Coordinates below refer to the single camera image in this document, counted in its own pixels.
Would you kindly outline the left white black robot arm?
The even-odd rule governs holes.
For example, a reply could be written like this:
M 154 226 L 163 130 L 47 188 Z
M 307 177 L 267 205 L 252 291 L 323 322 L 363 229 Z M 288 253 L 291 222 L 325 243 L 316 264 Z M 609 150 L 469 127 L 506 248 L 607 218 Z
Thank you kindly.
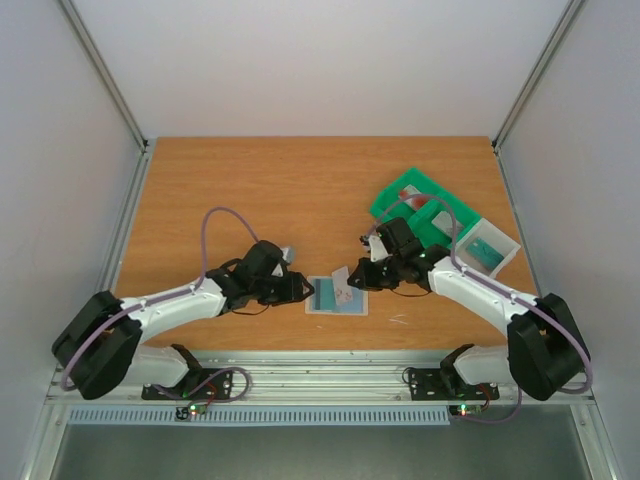
M 146 355 L 140 346 L 196 320 L 238 313 L 255 301 L 269 308 L 301 303 L 315 289 L 289 268 L 289 250 L 260 240 L 194 281 L 151 296 L 119 299 L 108 290 L 92 295 L 51 351 L 63 368 L 60 387 L 98 399 L 119 386 Z

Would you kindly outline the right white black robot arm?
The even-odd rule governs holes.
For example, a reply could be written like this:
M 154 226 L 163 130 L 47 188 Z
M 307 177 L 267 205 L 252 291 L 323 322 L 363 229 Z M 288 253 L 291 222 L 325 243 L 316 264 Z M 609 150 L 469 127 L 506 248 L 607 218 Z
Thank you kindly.
M 358 261 L 349 286 L 382 291 L 414 284 L 465 307 L 506 338 L 503 347 L 465 344 L 441 361 L 442 387 L 450 395 L 463 396 L 479 384 L 513 383 L 546 401 L 587 371 L 589 352 L 561 297 L 512 290 L 462 264 L 446 247 L 423 246 L 400 218 L 361 241 L 369 254 Z

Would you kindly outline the white vip card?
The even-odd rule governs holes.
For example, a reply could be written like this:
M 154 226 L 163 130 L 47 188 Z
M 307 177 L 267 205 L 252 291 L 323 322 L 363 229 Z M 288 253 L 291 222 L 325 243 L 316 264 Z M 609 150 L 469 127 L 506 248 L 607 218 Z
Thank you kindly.
M 331 273 L 335 304 L 338 307 L 353 300 L 352 287 L 348 284 L 349 269 L 343 266 Z

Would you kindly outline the beige card holder wallet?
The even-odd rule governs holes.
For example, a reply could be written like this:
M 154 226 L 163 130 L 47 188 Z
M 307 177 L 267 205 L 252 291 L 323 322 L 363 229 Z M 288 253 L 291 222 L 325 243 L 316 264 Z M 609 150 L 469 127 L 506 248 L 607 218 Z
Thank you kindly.
M 305 300 L 306 314 L 339 316 L 367 316 L 368 294 L 362 290 L 349 288 L 347 293 L 334 287 L 331 276 L 310 276 L 309 283 L 314 293 Z

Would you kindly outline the teal card with stripe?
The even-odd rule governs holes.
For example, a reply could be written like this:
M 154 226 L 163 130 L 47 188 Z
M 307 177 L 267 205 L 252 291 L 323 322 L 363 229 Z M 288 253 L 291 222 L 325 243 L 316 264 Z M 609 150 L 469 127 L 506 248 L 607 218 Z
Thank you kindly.
M 311 300 L 313 312 L 333 312 L 336 309 L 333 280 L 331 277 L 317 277 L 312 282 L 315 293 Z

